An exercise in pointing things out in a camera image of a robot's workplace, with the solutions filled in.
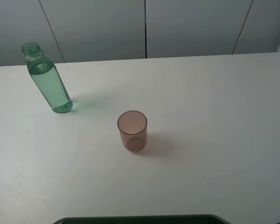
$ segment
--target white table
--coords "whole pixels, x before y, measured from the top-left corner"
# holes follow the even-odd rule
[[[0,224],[213,214],[280,222],[280,53],[57,64],[56,114],[25,66],[0,67]],[[148,119],[140,154],[117,118]]]

